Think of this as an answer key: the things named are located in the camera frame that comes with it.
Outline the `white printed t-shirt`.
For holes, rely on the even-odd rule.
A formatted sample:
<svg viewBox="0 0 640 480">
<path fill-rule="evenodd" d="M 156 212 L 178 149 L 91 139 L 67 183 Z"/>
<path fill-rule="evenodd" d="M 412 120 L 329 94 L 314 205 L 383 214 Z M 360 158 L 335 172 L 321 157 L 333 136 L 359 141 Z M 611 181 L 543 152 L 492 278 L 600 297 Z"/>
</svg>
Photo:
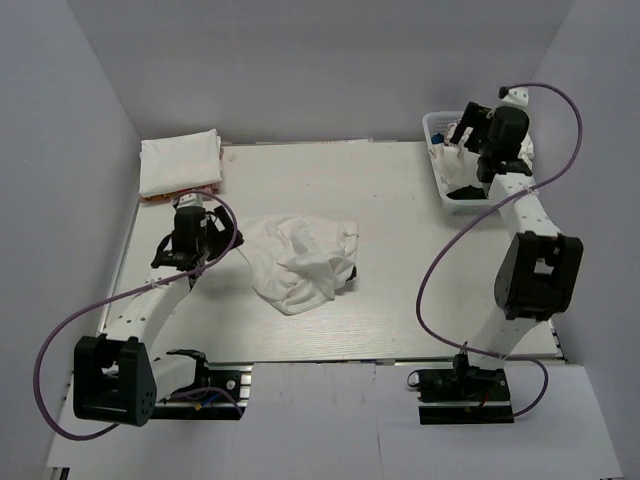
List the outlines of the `white printed t-shirt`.
<svg viewBox="0 0 640 480">
<path fill-rule="evenodd" d="M 434 162 L 435 176 L 441 181 L 444 192 L 450 198 L 454 198 L 458 190 L 475 188 L 480 190 L 479 196 L 483 199 L 482 185 L 477 179 L 479 155 L 470 152 L 464 146 L 471 129 L 465 131 L 460 145 L 450 142 L 457 124 L 458 121 L 448 122 L 441 138 L 434 136 L 431 140 L 429 155 Z"/>
</svg>

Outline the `green t-shirt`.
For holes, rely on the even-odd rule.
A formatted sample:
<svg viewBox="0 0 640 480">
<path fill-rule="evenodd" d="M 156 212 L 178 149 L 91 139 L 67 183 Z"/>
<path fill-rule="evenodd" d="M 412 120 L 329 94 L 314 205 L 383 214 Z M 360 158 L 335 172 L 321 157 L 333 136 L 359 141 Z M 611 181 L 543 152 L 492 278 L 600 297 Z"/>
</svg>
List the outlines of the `green t-shirt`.
<svg viewBox="0 0 640 480">
<path fill-rule="evenodd" d="M 480 201 L 486 200 L 483 188 L 466 186 L 447 194 L 447 197 L 455 201 Z"/>
</svg>

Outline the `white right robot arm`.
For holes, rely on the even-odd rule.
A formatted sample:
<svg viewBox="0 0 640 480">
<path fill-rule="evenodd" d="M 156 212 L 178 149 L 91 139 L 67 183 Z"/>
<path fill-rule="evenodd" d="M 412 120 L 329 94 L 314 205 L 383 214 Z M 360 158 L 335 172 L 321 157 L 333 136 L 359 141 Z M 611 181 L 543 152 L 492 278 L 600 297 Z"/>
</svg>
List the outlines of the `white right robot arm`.
<svg viewBox="0 0 640 480">
<path fill-rule="evenodd" d="M 499 382 L 506 358 L 530 330 L 567 310 L 582 259 L 581 240 L 563 235 L 550 220 L 520 156 L 529 130 L 526 104 L 470 102 L 451 136 L 477 155 L 478 181 L 498 205 L 511 239 L 494 282 L 495 307 L 470 349 L 454 359 L 452 388 L 466 399 Z"/>
</svg>

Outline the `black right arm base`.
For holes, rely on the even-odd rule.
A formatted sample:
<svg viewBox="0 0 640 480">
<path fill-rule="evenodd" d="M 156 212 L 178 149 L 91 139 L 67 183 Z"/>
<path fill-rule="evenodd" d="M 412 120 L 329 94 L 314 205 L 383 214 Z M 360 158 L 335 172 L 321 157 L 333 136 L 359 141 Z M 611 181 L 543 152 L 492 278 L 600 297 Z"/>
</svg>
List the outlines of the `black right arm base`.
<svg viewBox="0 0 640 480">
<path fill-rule="evenodd" d="M 462 374 L 461 368 L 421 369 L 407 377 L 418 393 L 421 425 L 511 424 L 514 412 L 503 369 Z"/>
</svg>

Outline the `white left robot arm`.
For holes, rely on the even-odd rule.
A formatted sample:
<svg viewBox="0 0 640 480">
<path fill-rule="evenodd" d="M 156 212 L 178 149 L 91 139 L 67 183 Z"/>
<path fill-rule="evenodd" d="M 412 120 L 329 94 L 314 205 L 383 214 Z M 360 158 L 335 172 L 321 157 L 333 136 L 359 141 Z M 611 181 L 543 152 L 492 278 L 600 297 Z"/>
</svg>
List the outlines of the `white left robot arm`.
<svg viewBox="0 0 640 480">
<path fill-rule="evenodd" d="M 119 317 L 74 349 L 73 411 L 77 418 L 142 426 L 160 401 L 199 399 L 229 392 L 211 377 L 204 353 L 151 348 L 171 314 L 194 289 L 211 262 L 243 242 L 222 206 L 176 208 L 172 231 L 159 243 L 145 291 L 134 294 Z"/>
</svg>

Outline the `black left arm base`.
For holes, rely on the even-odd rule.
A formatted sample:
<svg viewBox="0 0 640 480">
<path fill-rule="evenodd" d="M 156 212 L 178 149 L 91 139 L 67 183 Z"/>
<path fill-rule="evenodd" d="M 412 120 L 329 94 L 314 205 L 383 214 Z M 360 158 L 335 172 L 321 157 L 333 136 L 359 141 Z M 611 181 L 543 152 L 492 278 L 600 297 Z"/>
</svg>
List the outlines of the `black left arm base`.
<svg viewBox="0 0 640 480">
<path fill-rule="evenodd" d="M 205 365 L 191 380 L 158 379 L 153 420 L 237 421 L 247 407 L 251 366 Z"/>
</svg>

